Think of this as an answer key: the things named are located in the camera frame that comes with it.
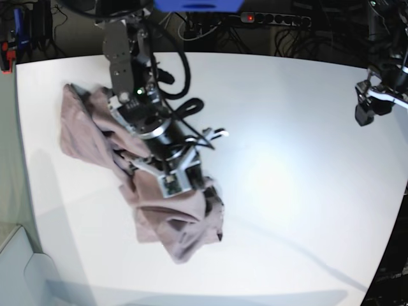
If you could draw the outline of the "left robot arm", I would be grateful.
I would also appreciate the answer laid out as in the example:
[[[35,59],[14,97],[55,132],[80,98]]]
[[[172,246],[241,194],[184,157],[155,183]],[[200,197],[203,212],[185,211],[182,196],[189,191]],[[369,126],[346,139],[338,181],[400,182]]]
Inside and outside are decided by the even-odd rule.
[[[369,1],[368,7],[374,62],[355,85],[354,118],[360,126],[391,113],[395,105],[407,108],[407,1]]]

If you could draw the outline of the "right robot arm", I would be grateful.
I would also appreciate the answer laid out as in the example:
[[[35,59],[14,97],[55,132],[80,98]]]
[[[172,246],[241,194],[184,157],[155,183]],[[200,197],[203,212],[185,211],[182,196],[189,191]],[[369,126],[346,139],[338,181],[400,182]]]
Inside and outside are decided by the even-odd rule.
[[[185,52],[159,23],[150,20],[148,1],[96,1],[96,23],[105,30],[103,54],[110,63],[110,112],[131,136],[141,140],[148,157],[132,157],[138,170],[153,175],[166,197],[205,187],[199,150],[211,147],[214,130],[202,132],[185,118],[203,108],[193,98],[177,109],[170,100],[185,97],[191,86],[191,69]],[[154,34],[166,38],[178,53],[184,69],[184,86],[175,94],[160,83],[173,84],[172,74],[158,66]]]

